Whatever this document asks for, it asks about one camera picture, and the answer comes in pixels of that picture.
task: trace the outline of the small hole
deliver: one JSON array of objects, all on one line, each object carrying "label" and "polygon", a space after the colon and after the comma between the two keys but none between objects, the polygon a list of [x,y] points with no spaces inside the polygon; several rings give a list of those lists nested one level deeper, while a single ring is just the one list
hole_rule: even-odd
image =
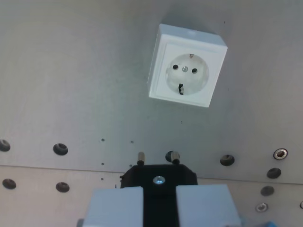
[{"label": "small hole", "polygon": [[277,153],[277,156],[278,156],[278,157],[282,157],[283,155],[285,155],[285,152],[284,152],[284,151],[279,151],[279,152]]},{"label": "small hole", "polygon": [[59,192],[68,192],[70,190],[70,187],[67,183],[65,182],[59,182],[57,185],[56,185],[56,189],[59,191]]},{"label": "small hole", "polygon": [[15,189],[16,188],[16,182],[13,181],[12,179],[4,179],[2,181],[2,185],[6,188],[6,189]]},{"label": "small hole", "polygon": [[231,166],[235,162],[235,158],[232,155],[224,155],[220,159],[220,163],[223,166]]},{"label": "small hole", "polygon": [[57,143],[54,145],[53,147],[53,151],[57,154],[57,155],[66,155],[68,152],[67,146],[65,146],[62,143]]},{"label": "small hole", "polygon": [[6,140],[0,140],[0,151],[9,151],[10,144]]},{"label": "small hole", "polygon": [[270,179],[276,179],[281,175],[281,169],[279,168],[272,168],[267,172],[267,177]]},{"label": "small hole", "polygon": [[274,187],[272,186],[265,186],[261,189],[261,195],[263,196],[269,196],[269,195],[272,195],[273,193],[275,192],[275,189]]},{"label": "small hole", "polygon": [[60,147],[60,148],[62,148],[62,149],[66,149],[66,146],[65,146],[64,144],[59,143],[58,145],[59,145],[59,147]]}]

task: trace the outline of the power outlet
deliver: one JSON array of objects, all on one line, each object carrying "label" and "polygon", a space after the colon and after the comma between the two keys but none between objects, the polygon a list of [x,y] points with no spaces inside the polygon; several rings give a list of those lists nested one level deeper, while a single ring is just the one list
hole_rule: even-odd
[{"label": "power outlet", "polygon": [[209,107],[226,51],[218,35],[160,24],[149,97]]}]

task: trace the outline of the metal pin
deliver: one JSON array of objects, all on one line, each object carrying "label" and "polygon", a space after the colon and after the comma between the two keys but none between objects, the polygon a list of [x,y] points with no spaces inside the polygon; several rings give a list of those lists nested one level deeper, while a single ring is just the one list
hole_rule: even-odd
[{"label": "metal pin", "polygon": [[143,166],[145,163],[145,154],[143,152],[139,152],[138,153],[138,161],[137,161],[137,165],[138,166]]},{"label": "metal pin", "polygon": [[183,94],[184,94],[183,84],[179,84],[178,89],[179,89],[179,94],[180,94],[180,95],[183,95]]},{"label": "metal pin", "polygon": [[180,163],[180,160],[179,160],[180,155],[179,155],[178,152],[173,151],[173,152],[171,153],[170,157],[171,157],[171,162],[172,162],[172,164],[176,164],[176,165],[177,165],[177,164]]}]

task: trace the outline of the outlet cover plate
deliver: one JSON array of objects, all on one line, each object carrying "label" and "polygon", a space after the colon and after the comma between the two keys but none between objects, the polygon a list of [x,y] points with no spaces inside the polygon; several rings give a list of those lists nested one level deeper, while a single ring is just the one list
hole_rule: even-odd
[{"label": "outlet cover plate", "polygon": [[[227,46],[218,35],[160,24],[148,79],[149,97],[209,107],[226,51]],[[178,86],[173,90],[171,84],[168,84],[171,77],[168,71],[176,58],[183,55],[189,58],[190,54],[202,59],[207,69],[206,73],[198,71],[197,75],[193,75],[190,67],[188,71],[182,72],[184,67],[182,63],[189,61],[178,61],[179,75],[184,73],[186,79],[195,77],[199,83],[201,82],[199,89],[191,94],[186,94],[188,87],[184,85],[184,95],[181,95]]]}]

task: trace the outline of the gray metal wall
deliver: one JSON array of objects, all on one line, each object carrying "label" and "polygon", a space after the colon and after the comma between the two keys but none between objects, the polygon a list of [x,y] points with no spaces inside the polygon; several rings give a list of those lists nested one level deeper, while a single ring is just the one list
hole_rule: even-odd
[{"label": "gray metal wall", "polygon": [[[302,11],[295,0],[0,1],[0,139],[11,144],[0,165],[124,172],[139,151],[156,164],[175,150],[200,177],[268,181],[279,167],[276,182],[303,183]],[[159,23],[226,42],[209,108],[148,98]],[[274,160],[281,147],[288,157]]]}]

